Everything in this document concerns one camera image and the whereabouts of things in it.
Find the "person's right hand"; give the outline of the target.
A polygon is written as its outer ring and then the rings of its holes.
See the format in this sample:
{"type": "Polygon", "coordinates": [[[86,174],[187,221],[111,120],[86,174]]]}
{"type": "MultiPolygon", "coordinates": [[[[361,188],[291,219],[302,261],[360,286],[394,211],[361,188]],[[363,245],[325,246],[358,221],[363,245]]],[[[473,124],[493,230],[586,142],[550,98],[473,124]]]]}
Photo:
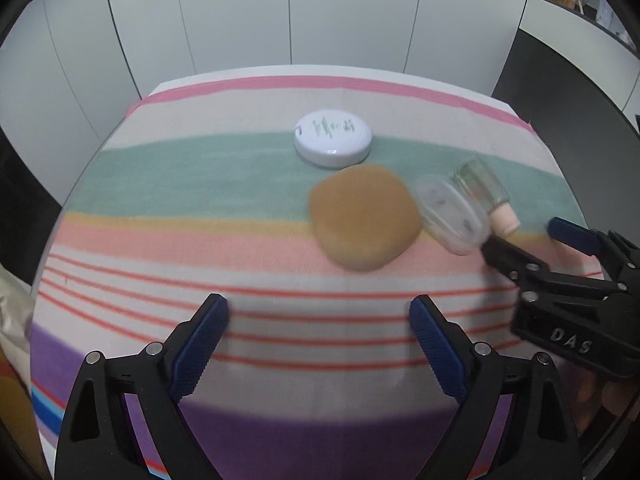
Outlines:
{"type": "Polygon", "coordinates": [[[633,382],[613,382],[574,364],[565,367],[568,396],[578,434],[582,434],[600,408],[620,417],[639,385],[633,382]]]}

